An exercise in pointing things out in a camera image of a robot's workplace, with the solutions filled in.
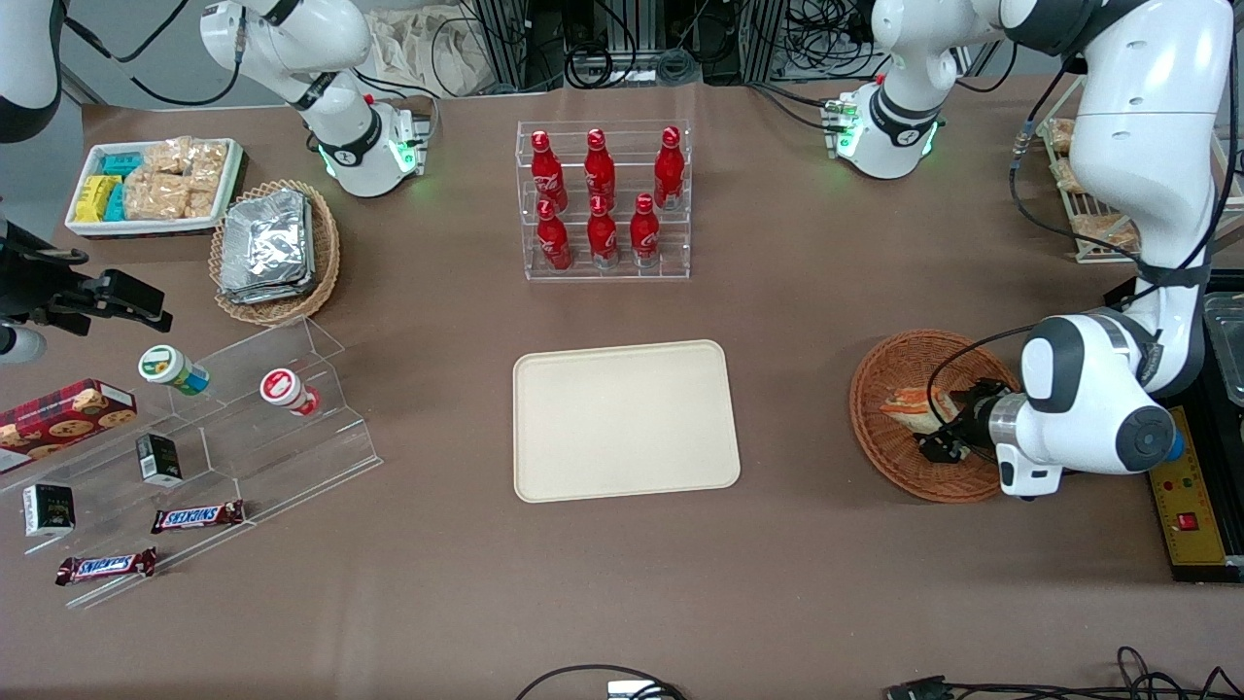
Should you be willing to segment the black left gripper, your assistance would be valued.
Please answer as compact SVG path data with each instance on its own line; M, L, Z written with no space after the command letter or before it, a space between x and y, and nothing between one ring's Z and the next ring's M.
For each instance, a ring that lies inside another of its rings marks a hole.
M972 448L983 458L996 458L998 441L1013 444L1018 434L1018 393L995 378L979 378L963 390L950 390L955 407L955 433L918 434L916 448L931 464L960 464Z

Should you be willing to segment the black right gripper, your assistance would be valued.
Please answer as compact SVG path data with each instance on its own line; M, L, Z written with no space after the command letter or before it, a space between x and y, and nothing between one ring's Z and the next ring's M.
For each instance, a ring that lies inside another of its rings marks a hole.
M172 331L165 292L118 269L106 269L95 279L95 297L80 297L81 283L90 276L75 267L88 261L88 252L63 251L14 223L4 223L1 320L49 325L80 337L90 334L95 315L129 320L157 333Z

